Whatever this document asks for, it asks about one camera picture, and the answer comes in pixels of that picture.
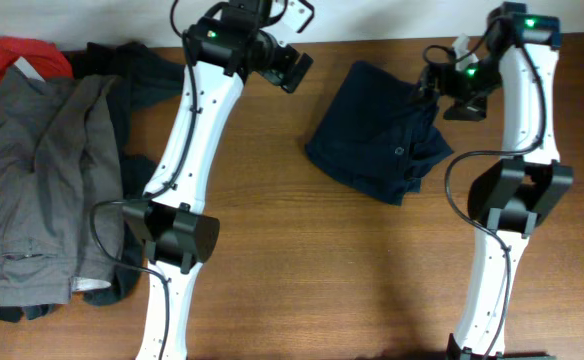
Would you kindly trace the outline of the navy blue shorts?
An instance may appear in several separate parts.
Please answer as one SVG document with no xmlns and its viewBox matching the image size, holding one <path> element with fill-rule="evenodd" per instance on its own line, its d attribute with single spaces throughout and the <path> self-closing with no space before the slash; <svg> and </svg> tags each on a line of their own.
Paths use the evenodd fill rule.
<svg viewBox="0 0 584 360">
<path fill-rule="evenodd" d="M 343 185 L 401 205 L 453 154 L 434 126 L 437 100 L 417 105 L 410 101 L 415 89 L 368 62 L 355 62 L 305 145 L 308 159 Z"/>
</svg>

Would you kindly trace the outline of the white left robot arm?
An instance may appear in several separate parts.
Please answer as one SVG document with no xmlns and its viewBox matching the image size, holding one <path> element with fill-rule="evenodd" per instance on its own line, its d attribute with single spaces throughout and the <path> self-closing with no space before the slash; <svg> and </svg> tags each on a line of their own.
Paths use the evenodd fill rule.
<svg viewBox="0 0 584 360">
<path fill-rule="evenodd" d="M 144 245 L 148 307 L 140 359 L 185 359 L 197 276 L 215 248 L 220 222 L 205 215 L 206 188 L 221 135 L 248 77 L 293 93 L 313 60 L 292 37 L 315 17 L 304 0 L 221 1 L 180 32 L 182 96 L 159 165 L 123 215 Z"/>
</svg>

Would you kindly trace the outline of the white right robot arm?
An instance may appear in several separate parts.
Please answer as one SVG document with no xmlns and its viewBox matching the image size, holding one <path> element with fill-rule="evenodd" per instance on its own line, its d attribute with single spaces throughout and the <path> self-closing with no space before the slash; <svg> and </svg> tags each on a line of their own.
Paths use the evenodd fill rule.
<svg viewBox="0 0 584 360">
<path fill-rule="evenodd" d="M 561 164 L 553 127 L 553 80 L 562 45 L 560 21 L 535 15 L 520 2 L 503 2 L 486 19 L 480 59 L 458 37 L 446 61 L 428 60 L 412 100 L 448 96 L 447 120 L 482 121 L 487 98 L 504 94 L 502 146 L 497 162 L 476 178 L 467 208 L 453 211 L 475 230 L 475 252 L 461 319 L 450 334 L 448 359 L 502 359 L 504 329 L 517 266 L 533 232 L 573 184 Z"/>
</svg>

